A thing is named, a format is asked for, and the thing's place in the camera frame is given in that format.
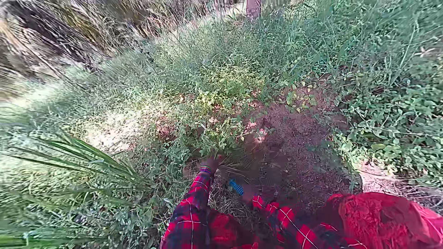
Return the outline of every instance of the red plaid shirt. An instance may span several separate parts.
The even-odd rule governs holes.
[[[226,220],[234,220],[231,215],[220,214],[207,207],[210,180],[210,177],[206,174],[197,175],[189,192],[175,208],[170,224],[162,238],[160,248],[260,248],[261,243],[256,237],[245,240],[244,237],[247,236],[241,232],[239,226],[228,224],[229,222]],[[331,225],[320,223],[315,228],[310,229],[295,218],[293,209],[284,206],[280,208],[276,202],[265,204],[260,196],[253,198],[253,207],[259,209],[267,218],[275,237],[282,247],[367,249],[359,241],[341,236],[341,233]],[[214,213],[217,220],[215,222],[211,218]],[[219,227],[222,229],[222,235],[214,238],[211,232],[217,232]]]

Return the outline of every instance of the small green leaf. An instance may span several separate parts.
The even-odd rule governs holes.
[[[386,152],[394,151],[394,150],[395,150],[395,147],[392,146],[392,145],[388,145],[388,146],[386,146],[385,149],[384,149],[384,151],[386,151]]]
[[[381,149],[385,148],[385,145],[384,144],[373,144],[373,145],[371,145],[371,148],[374,150],[381,150]]]
[[[343,145],[342,145],[342,149],[343,149],[344,151],[346,151],[346,152],[350,151],[350,150],[352,149],[352,143],[351,143],[351,142],[348,142],[348,143],[346,143],[346,144],[343,144]]]

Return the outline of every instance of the hand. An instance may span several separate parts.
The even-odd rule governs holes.
[[[243,188],[243,195],[241,196],[241,200],[244,203],[249,203],[252,201],[252,198],[255,196],[255,189],[250,184],[242,184],[241,187]]]
[[[200,163],[202,166],[206,166],[211,169],[212,175],[215,173],[215,171],[218,169],[218,165],[223,161],[223,158],[221,155],[217,156],[208,156],[207,158],[203,159]]]

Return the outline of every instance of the beaded bracelet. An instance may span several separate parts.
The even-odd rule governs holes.
[[[200,172],[206,172],[208,174],[211,174],[211,168],[206,167],[206,166],[201,166],[200,167]]]

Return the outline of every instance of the tall grass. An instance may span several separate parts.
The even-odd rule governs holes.
[[[72,69],[49,103],[12,108],[1,145],[29,164],[2,171],[1,205],[8,210],[2,215],[16,229],[11,235],[26,230],[24,238],[61,243],[157,245],[187,190],[182,169],[189,159],[241,149],[249,103],[297,111],[303,107],[282,90],[309,84],[336,107],[320,120],[347,118],[349,130],[333,133],[335,150],[351,166],[346,170],[376,158],[389,170],[442,186],[442,5],[304,3],[266,10],[253,23],[233,17],[164,36],[103,62],[100,74]],[[115,159],[53,132],[60,127],[86,140],[91,125],[107,132],[104,123],[129,113],[141,132],[135,149]]]

